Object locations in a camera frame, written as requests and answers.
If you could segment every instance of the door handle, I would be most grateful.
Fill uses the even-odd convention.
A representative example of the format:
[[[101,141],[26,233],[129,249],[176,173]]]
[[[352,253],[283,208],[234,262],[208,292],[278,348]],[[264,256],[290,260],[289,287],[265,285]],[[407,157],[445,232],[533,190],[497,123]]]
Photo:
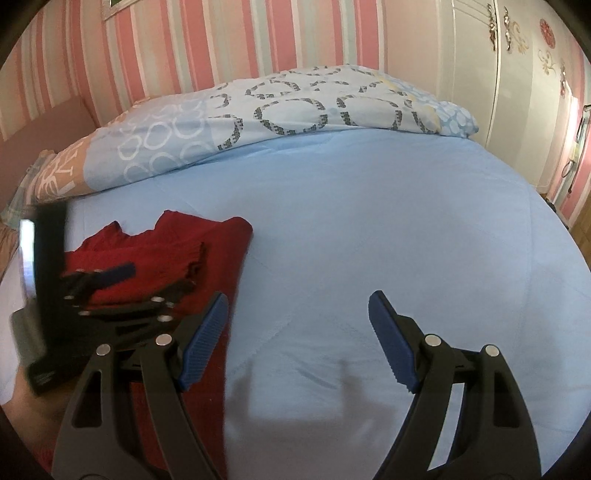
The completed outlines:
[[[560,68],[560,94],[562,98],[566,96],[566,65],[564,65],[564,60]]]
[[[496,29],[496,19],[495,19],[495,12],[494,12],[491,4],[488,4],[488,15],[489,15],[488,33],[491,38],[492,51],[496,51],[496,30],[497,30]]]
[[[560,174],[560,176],[565,179],[569,175],[569,173],[573,171],[573,167],[575,165],[576,162],[574,160],[569,160],[569,162],[562,169],[562,173]]]
[[[505,38],[507,40],[507,51],[511,51],[511,17],[509,17],[509,11],[505,7],[505,16],[503,17],[503,23],[505,24]]]

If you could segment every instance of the screw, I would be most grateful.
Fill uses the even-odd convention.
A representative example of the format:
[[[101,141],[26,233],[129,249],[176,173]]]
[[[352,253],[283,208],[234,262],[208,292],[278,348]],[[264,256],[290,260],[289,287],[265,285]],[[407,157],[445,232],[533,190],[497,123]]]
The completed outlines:
[[[495,345],[487,345],[484,351],[490,356],[499,356],[499,353],[501,353]]]
[[[96,349],[96,354],[98,356],[105,356],[107,353],[109,353],[111,351],[111,346],[108,345],[107,343],[103,343],[102,345],[99,345]]]
[[[163,333],[156,337],[156,344],[160,346],[166,346],[173,341],[173,338],[168,333]]]
[[[437,335],[427,335],[425,337],[425,343],[428,346],[439,346],[441,345],[441,339]]]

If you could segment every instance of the blanket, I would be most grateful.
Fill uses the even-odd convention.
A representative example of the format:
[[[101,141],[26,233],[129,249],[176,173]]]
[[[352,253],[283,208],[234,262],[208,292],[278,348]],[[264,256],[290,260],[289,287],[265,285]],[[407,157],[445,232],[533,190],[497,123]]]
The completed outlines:
[[[210,161],[221,151],[321,130],[382,128],[468,137],[466,110],[360,66],[315,67],[149,99],[71,145],[37,177],[46,202]]]

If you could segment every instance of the red cloth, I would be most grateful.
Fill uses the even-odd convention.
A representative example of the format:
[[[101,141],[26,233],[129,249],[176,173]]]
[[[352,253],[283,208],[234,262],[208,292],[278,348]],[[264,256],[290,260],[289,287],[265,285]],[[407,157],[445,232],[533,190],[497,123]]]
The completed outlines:
[[[225,293],[230,303],[233,302],[251,236],[252,226],[242,218],[214,222],[167,210],[153,230],[139,235],[123,233],[117,222],[106,226],[68,254],[67,267],[73,271],[77,268],[106,269],[130,261],[136,264],[134,279],[97,292],[92,298],[94,304],[145,300],[167,284],[189,277],[196,284],[195,290],[174,309],[175,315],[182,317],[200,312],[215,291]],[[222,333],[202,380],[183,394],[193,424],[223,476],[226,472],[223,399],[227,344],[228,329]],[[133,384],[132,393],[146,458],[164,469],[143,385]],[[40,460],[48,466],[51,456],[51,452],[43,452]]]

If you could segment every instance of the blue gripper pad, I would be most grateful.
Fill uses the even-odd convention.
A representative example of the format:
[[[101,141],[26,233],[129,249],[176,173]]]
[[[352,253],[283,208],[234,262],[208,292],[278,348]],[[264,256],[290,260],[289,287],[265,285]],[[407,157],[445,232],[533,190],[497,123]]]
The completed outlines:
[[[415,369],[414,352],[396,323],[397,316],[382,292],[377,291],[370,296],[369,321],[394,377],[398,383],[406,385],[410,393],[417,393],[421,382]]]
[[[228,297],[221,294],[205,314],[203,322],[183,352],[183,370],[178,376],[178,384],[183,391],[201,380],[227,321]]]
[[[128,262],[97,273],[95,278],[95,288],[101,290],[133,277],[135,277],[135,264]]]

